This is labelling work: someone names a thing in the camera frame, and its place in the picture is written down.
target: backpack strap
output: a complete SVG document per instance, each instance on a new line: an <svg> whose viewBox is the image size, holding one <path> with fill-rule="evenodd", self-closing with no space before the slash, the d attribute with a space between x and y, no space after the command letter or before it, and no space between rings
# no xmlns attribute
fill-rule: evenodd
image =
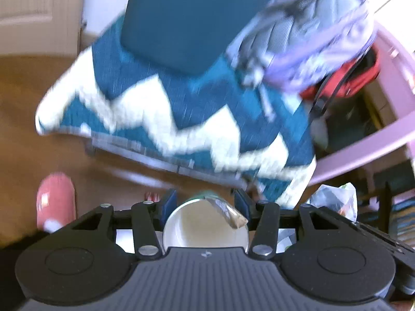
<svg viewBox="0 0 415 311"><path fill-rule="evenodd" d="M339 69L324 78L314 97L313 106L310 111L310 121L313 121L314 119L325 114L330 103L356 70L358 65L363 61L365 55L366 53L360 56L353 65L348 67L348 69Z"/></svg>

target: ribbed black surface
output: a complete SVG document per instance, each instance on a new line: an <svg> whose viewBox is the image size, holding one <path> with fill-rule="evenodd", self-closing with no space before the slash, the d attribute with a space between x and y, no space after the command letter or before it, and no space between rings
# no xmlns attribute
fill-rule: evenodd
<svg viewBox="0 0 415 311"><path fill-rule="evenodd" d="M273 263L250 259L241 248L208 249L208 252L211 255L206 256L204 249L173 248L163 259L138 265L121 289L97 302L61 307L30 300L20 310L393 310L382 300L359 306L314 301L288 285Z"/></svg>

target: metal rivet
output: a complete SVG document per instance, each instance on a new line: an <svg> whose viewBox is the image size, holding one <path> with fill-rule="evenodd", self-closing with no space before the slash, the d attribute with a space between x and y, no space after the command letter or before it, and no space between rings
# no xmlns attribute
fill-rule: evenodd
<svg viewBox="0 0 415 311"><path fill-rule="evenodd" d="M258 244L252 248L252 251L257 255L268 256L272 253L272 248L269 245Z"/></svg>
<svg viewBox="0 0 415 311"><path fill-rule="evenodd" d="M154 245L147 244L138 248L138 252L143 256L154 256L158 253L158 248Z"/></svg>

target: purple backpack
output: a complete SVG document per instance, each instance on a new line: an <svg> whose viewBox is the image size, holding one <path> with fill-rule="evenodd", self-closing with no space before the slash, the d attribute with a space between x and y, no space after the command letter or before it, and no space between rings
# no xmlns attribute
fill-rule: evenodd
<svg viewBox="0 0 415 311"><path fill-rule="evenodd" d="M244 86L298 93L362 56L375 36L366 0L271 0L226 54Z"/></svg>

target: baseboard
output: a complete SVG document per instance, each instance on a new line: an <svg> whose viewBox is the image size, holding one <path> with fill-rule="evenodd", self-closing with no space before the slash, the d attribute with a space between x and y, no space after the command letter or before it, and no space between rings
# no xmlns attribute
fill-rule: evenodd
<svg viewBox="0 0 415 311"><path fill-rule="evenodd" d="M79 40L79 51L85 50L89 47L95 40L99 37L98 34L88 32L88 31L81 31L80 33L80 40Z"/></svg>

